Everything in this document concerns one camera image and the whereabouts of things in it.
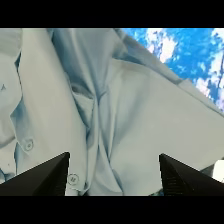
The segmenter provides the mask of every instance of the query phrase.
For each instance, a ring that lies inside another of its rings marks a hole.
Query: light blue shirt
[[[119,29],[2,29],[0,70],[1,182],[68,151],[66,195],[149,195],[160,153],[223,157],[223,114]]]

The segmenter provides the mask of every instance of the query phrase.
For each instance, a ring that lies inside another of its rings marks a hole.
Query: black object
[[[159,156],[164,196],[224,196],[224,184],[165,155]]]
[[[65,152],[0,185],[0,196],[64,196],[70,154]]]

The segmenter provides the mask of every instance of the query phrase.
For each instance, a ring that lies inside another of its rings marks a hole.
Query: button
[[[27,142],[26,142],[26,151],[30,151],[31,149],[33,148],[33,140],[32,139],[29,139]]]
[[[75,186],[79,182],[79,177],[76,174],[70,174],[68,176],[68,183],[72,186]]]

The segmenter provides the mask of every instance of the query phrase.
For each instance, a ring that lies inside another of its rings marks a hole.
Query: clothing
[[[20,31],[16,53],[0,48],[2,181],[68,151],[66,195],[150,195],[160,153],[223,157],[222,112],[121,30]]]

